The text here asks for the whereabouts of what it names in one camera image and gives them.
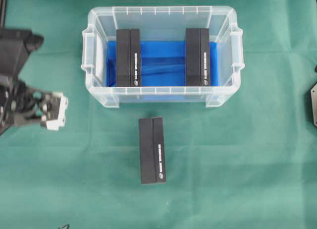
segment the printed label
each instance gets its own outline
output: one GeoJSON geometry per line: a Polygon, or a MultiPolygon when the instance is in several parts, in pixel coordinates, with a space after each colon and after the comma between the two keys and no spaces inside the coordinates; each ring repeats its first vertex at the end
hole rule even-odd
{"type": "Polygon", "coordinates": [[[138,54],[134,53],[134,78],[135,80],[138,79],[138,54]]]}
{"type": "Polygon", "coordinates": [[[162,173],[162,155],[161,155],[161,146],[160,144],[158,145],[158,162],[159,162],[159,172],[162,173]]]}
{"type": "Polygon", "coordinates": [[[204,79],[207,79],[207,53],[204,52],[204,79]]]}

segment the screw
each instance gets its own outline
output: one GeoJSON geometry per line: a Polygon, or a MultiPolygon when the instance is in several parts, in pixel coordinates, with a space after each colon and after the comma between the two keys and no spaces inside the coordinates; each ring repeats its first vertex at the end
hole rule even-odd
{"type": "Polygon", "coordinates": [[[48,105],[47,104],[43,104],[42,109],[44,112],[47,112],[48,110],[48,105]]]}
{"type": "Polygon", "coordinates": [[[11,103],[11,110],[15,111],[15,109],[16,109],[16,102],[15,102],[15,100],[13,100],[11,103]]]}

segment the metal plate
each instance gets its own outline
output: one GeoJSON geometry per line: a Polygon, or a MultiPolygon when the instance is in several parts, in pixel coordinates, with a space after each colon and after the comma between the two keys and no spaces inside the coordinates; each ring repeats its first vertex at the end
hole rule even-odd
{"type": "Polygon", "coordinates": [[[314,125],[317,126],[317,84],[311,89],[314,125]]]}

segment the black metal part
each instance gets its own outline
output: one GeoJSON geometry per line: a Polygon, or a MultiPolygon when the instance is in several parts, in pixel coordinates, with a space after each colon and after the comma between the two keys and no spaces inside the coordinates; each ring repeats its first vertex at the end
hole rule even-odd
{"type": "Polygon", "coordinates": [[[166,183],[163,118],[139,119],[141,184],[166,183]]]}
{"type": "Polygon", "coordinates": [[[6,0],[0,0],[0,29],[4,27],[6,0]]]}
{"type": "Polygon", "coordinates": [[[317,84],[311,89],[313,119],[314,125],[317,126],[317,84]]]}
{"type": "Polygon", "coordinates": [[[31,30],[0,29],[0,135],[10,126],[40,123],[47,127],[48,121],[58,119],[62,97],[28,87],[18,79],[29,54],[43,41],[31,30]]]}
{"type": "Polygon", "coordinates": [[[31,30],[0,29],[0,84],[17,79],[29,54],[44,41],[31,30]]]}

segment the green cloth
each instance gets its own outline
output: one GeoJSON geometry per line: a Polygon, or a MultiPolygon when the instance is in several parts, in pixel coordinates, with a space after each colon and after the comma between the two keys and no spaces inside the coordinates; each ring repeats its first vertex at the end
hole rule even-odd
{"type": "Polygon", "coordinates": [[[316,0],[8,0],[6,27],[44,35],[20,77],[69,108],[58,132],[0,138],[0,228],[317,228],[316,0]],[[81,32],[90,9],[112,5],[235,8],[241,88],[220,108],[104,108],[85,88],[81,32]],[[167,184],[141,186],[138,118],[151,116],[164,119],[167,184]]]}

